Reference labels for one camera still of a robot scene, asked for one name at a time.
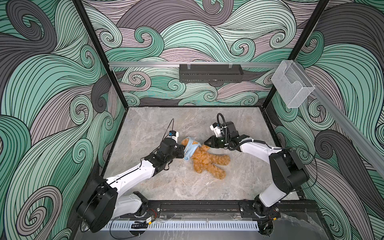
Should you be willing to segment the brown teddy bear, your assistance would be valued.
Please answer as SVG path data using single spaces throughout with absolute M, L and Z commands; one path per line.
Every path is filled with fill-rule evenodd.
M 193 161 L 194 170 L 198 174 L 207 171 L 216 179 L 223 180 L 226 177 L 226 172 L 217 165 L 227 166 L 231 162 L 231 158 L 228 155 L 211 154 L 208 152 L 209 149 L 210 147 L 201 144 L 189 160 Z

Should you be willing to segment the light blue bear hoodie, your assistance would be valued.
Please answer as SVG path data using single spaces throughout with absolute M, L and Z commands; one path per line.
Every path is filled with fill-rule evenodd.
M 188 161 L 193 156 L 193 154 L 195 153 L 197 148 L 199 148 L 201 146 L 201 144 L 199 142 L 197 142 L 195 140 L 195 138 L 192 138 L 192 137 L 185 138 L 182 141 L 182 145 L 184 146 L 184 158 L 183 159 L 185 161 Z

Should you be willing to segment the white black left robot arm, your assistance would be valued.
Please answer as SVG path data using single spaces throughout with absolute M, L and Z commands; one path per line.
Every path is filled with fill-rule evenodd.
M 76 205 L 76 212 L 88 230 L 96 233 L 110 220 L 124 214 L 144 215 L 147 199 L 139 192 L 127 197 L 123 194 L 163 171 L 174 159 L 184 158 L 184 149 L 176 137 L 167 137 L 135 167 L 107 179 L 101 176 L 93 179 Z

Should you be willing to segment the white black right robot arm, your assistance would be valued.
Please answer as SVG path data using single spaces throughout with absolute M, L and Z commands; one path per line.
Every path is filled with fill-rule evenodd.
M 309 172 L 294 149 L 272 147 L 248 135 L 240 135 L 233 122 L 214 123 L 210 129 L 214 135 L 205 141 L 205 145 L 214 149 L 250 154 L 269 164 L 273 182 L 255 197 L 256 214 L 264 215 L 277 202 L 310 179 Z

